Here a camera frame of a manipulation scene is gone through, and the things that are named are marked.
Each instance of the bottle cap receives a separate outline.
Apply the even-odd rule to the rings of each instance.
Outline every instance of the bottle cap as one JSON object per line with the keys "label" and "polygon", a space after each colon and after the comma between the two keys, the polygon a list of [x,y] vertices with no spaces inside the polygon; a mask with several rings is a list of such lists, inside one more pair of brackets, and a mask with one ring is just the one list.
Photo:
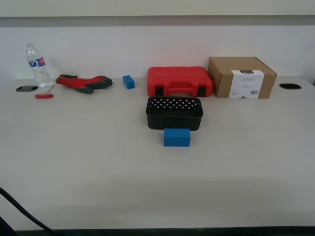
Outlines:
{"label": "bottle cap", "polygon": [[34,47],[34,44],[32,44],[32,43],[26,43],[26,46],[27,46],[28,48],[31,48],[31,47]]}

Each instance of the black basket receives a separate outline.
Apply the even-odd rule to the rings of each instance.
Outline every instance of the black basket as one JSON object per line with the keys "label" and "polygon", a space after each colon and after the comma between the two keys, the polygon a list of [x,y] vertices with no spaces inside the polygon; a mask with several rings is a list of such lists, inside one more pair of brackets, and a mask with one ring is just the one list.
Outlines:
{"label": "black basket", "polygon": [[148,126],[151,129],[199,129],[203,116],[201,101],[196,97],[149,97]]}

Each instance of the bottle label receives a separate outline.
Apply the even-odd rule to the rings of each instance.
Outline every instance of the bottle label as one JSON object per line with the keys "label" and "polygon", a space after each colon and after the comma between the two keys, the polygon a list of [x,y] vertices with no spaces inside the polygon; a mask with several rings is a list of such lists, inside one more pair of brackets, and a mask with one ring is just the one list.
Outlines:
{"label": "bottle label", "polygon": [[36,59],[36,60],[29,60],[29,64],[31,67],[41,67],[45,65],[44,58]]}

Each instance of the black cable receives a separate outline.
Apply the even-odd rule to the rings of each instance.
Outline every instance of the black cable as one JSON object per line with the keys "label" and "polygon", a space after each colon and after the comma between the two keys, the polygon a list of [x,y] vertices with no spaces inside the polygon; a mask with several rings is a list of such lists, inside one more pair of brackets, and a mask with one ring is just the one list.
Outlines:
{"label": "black cable", "polygon": [[39,220],[37,220],[34,216],[32,216],[30,213],[28,213],[27,210],[25,210],[10,194],[8,194],[3,188],[0,187],[0,194],[4,196],[12,205],[14,205],[24,216],[26,216],[28,219],[30,219],[32,222],[37,224],[39,227],[43,228],[53,236],[61,236],[60,234],[56,233],[43,223],[41,223]]}

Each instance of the white label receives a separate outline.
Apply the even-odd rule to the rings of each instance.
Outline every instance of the white label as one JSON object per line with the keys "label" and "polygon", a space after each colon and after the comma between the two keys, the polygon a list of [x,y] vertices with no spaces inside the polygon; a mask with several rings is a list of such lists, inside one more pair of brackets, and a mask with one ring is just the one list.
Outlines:
{"label": "white label", "polygon": [[234,74],[229,98],[258,98],[265,74],[260,70],[231,70]]}

